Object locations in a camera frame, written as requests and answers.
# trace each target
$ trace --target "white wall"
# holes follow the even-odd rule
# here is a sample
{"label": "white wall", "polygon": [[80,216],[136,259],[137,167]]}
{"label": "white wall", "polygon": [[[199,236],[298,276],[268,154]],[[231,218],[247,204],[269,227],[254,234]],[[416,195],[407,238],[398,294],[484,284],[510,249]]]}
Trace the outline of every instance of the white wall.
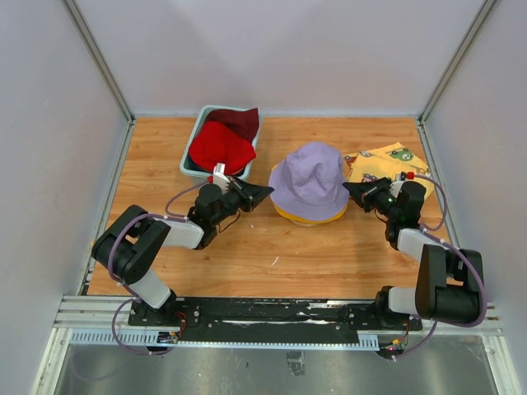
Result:
{"label": "white wall", "polygon": [[0,392],[26,394],[125,122],[60,1],[0,2],[0,54]]}
{"label": "white wall", "polygon": [[482,0],[78,0],[136,114],[416,115]]}
{"label": "white wall", "polygon": [[483,253],[487,288],[527,389],[527,2],[501,2],[428,125],[456,229]]}

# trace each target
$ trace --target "red hat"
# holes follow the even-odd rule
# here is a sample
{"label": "red hat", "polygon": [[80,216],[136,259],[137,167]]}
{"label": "red hat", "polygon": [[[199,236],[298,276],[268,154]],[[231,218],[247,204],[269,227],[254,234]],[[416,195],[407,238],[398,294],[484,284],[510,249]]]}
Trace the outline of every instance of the red hat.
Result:
{"label": "red hat", "polygon": [[206,122],[189,147],[189,155],[197,166],[212,172],[218,163],[225,163],[225,174],[237,174],[256,157],[253,146],[219,122]]}
{"label": "red hat", "polygon": [[236,109],[214,109],[208,113],[205,122],[216,121],[227,126],[232,132],[248,142],[253,142],[258,133],[260,119],[258,109],[238,111]]}

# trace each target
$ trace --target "yellow patterned cloth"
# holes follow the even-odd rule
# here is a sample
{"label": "yellow patterned cloth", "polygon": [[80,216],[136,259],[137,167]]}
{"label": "yellow patterned cloth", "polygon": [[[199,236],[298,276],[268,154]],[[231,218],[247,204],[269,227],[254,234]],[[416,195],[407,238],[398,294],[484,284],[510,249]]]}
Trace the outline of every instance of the yellow patterned cloth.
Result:
{"label": "yellow patterned cloth", "polygon": [[[415,156],[400,142],[391,146],[383,146],[375,150],[360,151],[344,156],[350,167],[347,181],[350,183],[367,183],[388,177],[398,179],[401,172],[430,175],[427,164]],[[432,183],[424,179],[415,179],[427,189],[425,199],[430,196],[434,188]]]}

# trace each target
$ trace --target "lavender bucket hat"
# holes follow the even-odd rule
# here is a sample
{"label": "lavender bucket hat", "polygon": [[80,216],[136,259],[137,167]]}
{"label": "lavender bucket hat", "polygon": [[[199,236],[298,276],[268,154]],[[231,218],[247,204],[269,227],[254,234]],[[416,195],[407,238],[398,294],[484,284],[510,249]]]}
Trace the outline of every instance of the lavender bucket hat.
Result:
{"label": "lavender bucket hat", "polygon": [[332,146],[310,142],[289,154],[271,173],[271,200],[292,216],[328,221],[347,207],[343,158]]}

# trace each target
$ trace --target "wooden table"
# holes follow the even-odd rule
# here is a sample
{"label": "wooden table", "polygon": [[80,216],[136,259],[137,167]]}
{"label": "wooden table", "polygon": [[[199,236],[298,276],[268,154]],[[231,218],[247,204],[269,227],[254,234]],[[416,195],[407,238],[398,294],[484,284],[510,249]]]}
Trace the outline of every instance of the wooden table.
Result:
{"label": "wooden table", "polygon": [[[138,120],[110,223],[131,204],[163,213],[168,199],[191,185],[179,163],[193,125],[193,118]],[[267,185],[271,169],[311,141],[327,142],[343,154],[401,142],[425,158],[411,118],[266,118],[249,181]],[[194,191],[184,195],[172,210],[186,214],[195,197]],[[428,224],[440,220],[434,195],[422,217]],[[444,228],[440,235],[446,237]],[[153,268],[182,296],[374,298],[384,285],[414,286],[418,263],[394,251],[385,241],[385,225],[351,201],[340,220],[301,228],[266,199],[203,251],[161,249]],[[88,293],[124,290],[97,264]]]}

